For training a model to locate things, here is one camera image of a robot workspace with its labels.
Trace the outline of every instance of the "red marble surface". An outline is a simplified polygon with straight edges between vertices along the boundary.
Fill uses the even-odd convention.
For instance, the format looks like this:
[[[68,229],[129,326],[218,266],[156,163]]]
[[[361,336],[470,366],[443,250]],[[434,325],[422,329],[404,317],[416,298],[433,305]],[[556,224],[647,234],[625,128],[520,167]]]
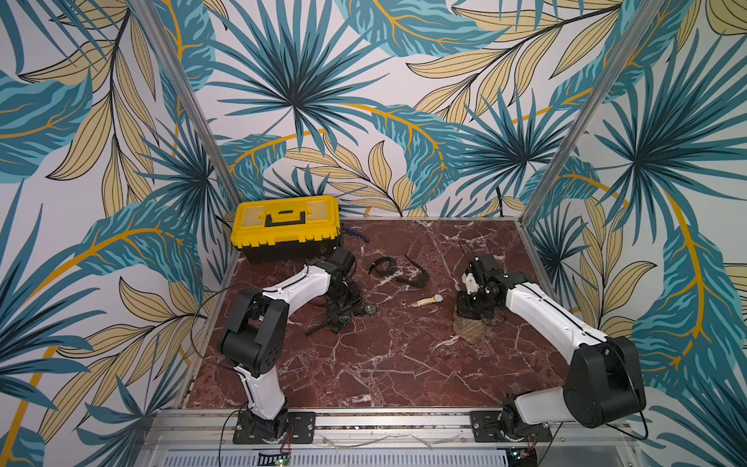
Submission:
[[[512,221],[345,220],[344,226],[371,240],[345,235],[344,247],[356,255],[354,277],[364,300],[379,312],[354,318],[338,335],[320,330],[309,337],[306,330],[323,322],[324,310],[307,304],[291,316],[278,376],[292,407],[495,406],[506,394],[562,384],[568,372],[563,358],[513,313],[474,345],[452,340],[456,288],[464,288],[460,277],[468,261],[458,239],[476,254],[493,253],[505,270],[534,277]],[[426,288],[368,275],[373,260],[393,256],[400,273],[415,276],[405,253],[430,272]],[[241,261],[232,283],[267,287],[302,267],[301,261]],[[206,356],[213,362],[221,360],[215,342],[238,290],[228,293],[211,336]],[[409,306],[434,294],[444,301]],[[246,399],[236,374],[202,364],[187,407],[238,407]]]

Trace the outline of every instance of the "toolbox handle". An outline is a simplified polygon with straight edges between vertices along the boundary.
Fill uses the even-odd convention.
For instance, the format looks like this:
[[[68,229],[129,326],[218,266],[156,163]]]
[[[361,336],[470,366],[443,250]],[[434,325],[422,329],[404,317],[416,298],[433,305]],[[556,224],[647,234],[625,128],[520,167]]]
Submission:
[[[289,220],[287,222],[273,222],[272,214],[264,217],[265,227],[295,226],[300,223],[306,223],[306,211],[301,211],[301,218],[299,220]]]

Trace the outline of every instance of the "yellow toolbox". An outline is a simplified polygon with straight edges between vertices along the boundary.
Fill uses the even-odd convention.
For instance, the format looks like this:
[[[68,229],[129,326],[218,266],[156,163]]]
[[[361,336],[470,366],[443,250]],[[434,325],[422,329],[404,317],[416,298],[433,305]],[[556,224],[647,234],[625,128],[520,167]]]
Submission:
[[[241,203],[231,242],[250,262],[266,262],[329,255],[340,234],[336,198],[290,198]]]

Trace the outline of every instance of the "wallpaper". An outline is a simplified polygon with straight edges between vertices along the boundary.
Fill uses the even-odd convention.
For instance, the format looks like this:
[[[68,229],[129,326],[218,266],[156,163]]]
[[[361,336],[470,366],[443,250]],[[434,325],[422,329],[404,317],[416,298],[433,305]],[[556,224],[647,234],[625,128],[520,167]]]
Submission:
[[[517,215],[639,1],[225,0],[214,55],[185,69],[213,69],[196,96],[246,200]],[[641,65],[686,11],[670,5]]]
[[[745,466],[747,3],[683,4],[660,56],[631,58],[640,77],[621,75],[531,235],[564,304],[638,347],[649,465]]]
[[[201,2],[156,3],[185,66],[211,56]],[[0,466],[128,466],[214,311],[228,206],[127,2],[0,24]]]

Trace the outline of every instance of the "black cable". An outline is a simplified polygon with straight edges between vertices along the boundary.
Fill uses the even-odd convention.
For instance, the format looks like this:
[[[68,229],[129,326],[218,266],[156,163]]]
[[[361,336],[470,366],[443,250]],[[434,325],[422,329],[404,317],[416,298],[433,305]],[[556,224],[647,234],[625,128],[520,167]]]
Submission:
[[[548,456],[548,452],[550,451],[550,446],[553,445],[553,441],[555,441],[555,436],[558,436],[558,432],[560,431],[560,428],[562,428],[562,424],[564,424],[564,423],[565,423],[564,421],[561,421],[560,425],[558,425],[558,429],[555,430],[555,434],[550,439],[550,443],[548,444],[548,448],[545,449],[545,452],[542,454],[542,458],[537,462],[537,465],[535,467],[539,467],[539,464],[541,464],[542,461],[545,460],[545,458]]]
[[[526,288],[527,290],[532,291],[532,293],[534,293],[537,297],[539,297],[540,300],[542,300],[543,302],[545,302],[548,305],[550,305],[553,308],[555,308],[558,312],[560,312],[561,315],[565,316],[566,319],[568,319],[570,322],[572,322],[574,326],[576,326],[578,329],[580,329],[583,332],[584,335],[587,335],[587,336],[593,338],[594,340],[599,341],[602,344],[607,344],[607,342],[601,340],[596,335],[593,335],[591,333],[587,333],[584,330],[584,328],[582,328],[581,325],[579,325],[579,323],[576,322],[576,320],[574,320],[571,317],[569,317],[565,313],[564,310],[561,310],[560,308],[558,308],[557,306],[555,306],[552,302],[547,301],[542,295],[538,294],[534,289],[532,289],[528,285],[524,285],[524,284],[519,284],[519,285],[523,285],[524,288]],[[615,356],[617,357],[617,360],[620,361],[620,364],[623,365],[623,366],[625,366],[625,359],[622,358],[622,355],[620,355],[620,352],[617,351],[617,348],[615,348],[612,345],[607,346],[607,348],[610,349],[612,352],[614,352]],[[638,396],[638,393],[635,390],[635,386],[633,385],[633,380],[630,378],[630,375],[627,373],[627,371],[625,372],[625,376],[627,377],[627,384],[630,387],[630,392],[632,392],[633,393],[633,397],[636,398],[636,405],[638,407],[641,407],[641,399]],[[626,436],[629,436],[631,438],[637,439],[639,441],[645,441],[646,439],[648,439],[648,424],[646,423],[646,419],[643,417],[643,410],[640,410],[638,413],[641,415],[641,421],[643,421],[643,430],[645,431],[645,435],[643,437],[635,436],[632,433],[628,433],[627,431],[621,430],[621,429],[619,429],[619,428],[617,428],[617,427],[615,427],[615,426],[613,426],[613,425],[611,425],[609,423],[605,423],[605,425],[608,426],[608,427],[610,427],[610,428],[613,428],[614,430],[619,431],[620,433],[623,433]]]
[[[231,368],[231,367],[228,367],[228,366],[225,366],[225,365],[221,365],[221,364],[219,364],[219,363],[211,362],[210,360],[206,359],[206,358],[205,358],[205,356],[203,356],[203,355],[202,355],[202,354],[201,354],[201,353],[200,353],[200,352],[199,352],[199,351],[197,350],[197,346],[196,346],[196,345],[194,344],[194,336],[192,336],[192,333],[193,333],[193,331],[194,331],[194,322],[195,322],[195,321],[197,321],[197,318],[198,318],[198,317],[202,316],[202,315],[200,315],[200,314],[199,314],[199,310],[201,310],[201,309],[202,309],[202,307],[204,307],[204,306],[205,306],[205,305],[206,305],[206,304],[207,304],[207,303],[208,303],[208,302],[209,302],[210,300],[213,300],[213,298],[214,298],[214,297],[215,297],[216,295],[218,295],[218,294],[221,294],[221,293],[223,293],[223,292],[225,292],[225,291],[229,290],[230,288],[234,288],[234,287],[236,287],[237,285],[249,285],[250,287],[254,287],[254,285],[251,285],[251,284],[249,284],[248,282],[236,282],[235,284],[231,284],[231,285],[229,285],[228,287],[224,287],[224,288],[221,288],[221,289],[220,289],[219,291],[217,291],[217,292],[215,292],[214,294],[212,294],[212,295],[210,296],[210,298],[208,298],[207,300],[205,300],[204,302],[202,302],[202,305],[200,305],[200,306],[199,306],[199,308],[197,309],[197,311],[196,311],[196,312],[194,312],[194,315],[192,315],[192,322],[190,323],[190,326],[189,326],[189,342],[190,342],[190,344],[192,344],[192,350],[194,350],[194,354],[195,354],[195,355],[197,355],[197,356],[198,356],[198,357],[199,357],[199,358],[200,358],[200,359],[201,359],[201,360],[202,360],[203,362],[207,362],[207,363],[209,363],[209,364],[211,364],[211,365],[213,365],[213,366],[217,366],[218,368],[224,368],[224,369],[226,369],[226,370],[230,370],[230,371],[233,371],[234,373],[236,373],[236,374],[238,374],[238,375],[241,375],[241,373],[239,373],[238,371],[236,371],[235,369],[233,369],[233,368]]]
[[[223,467],[223,465],[220,463],[220,449],[223,447],[223,432],[226,431],[226,424],[228,424],[229,420],[234,414],[241,414],[241,409],[244,408],[244,406],[249,406],[249,401],[245,402],[244,405],[239,407],[238,409],[234,410],[233,412],[229,413],[229,416],[226,417],[226,421],[223,422],[223,428],[220,429],[220,442],[218,442],[218,467]]]

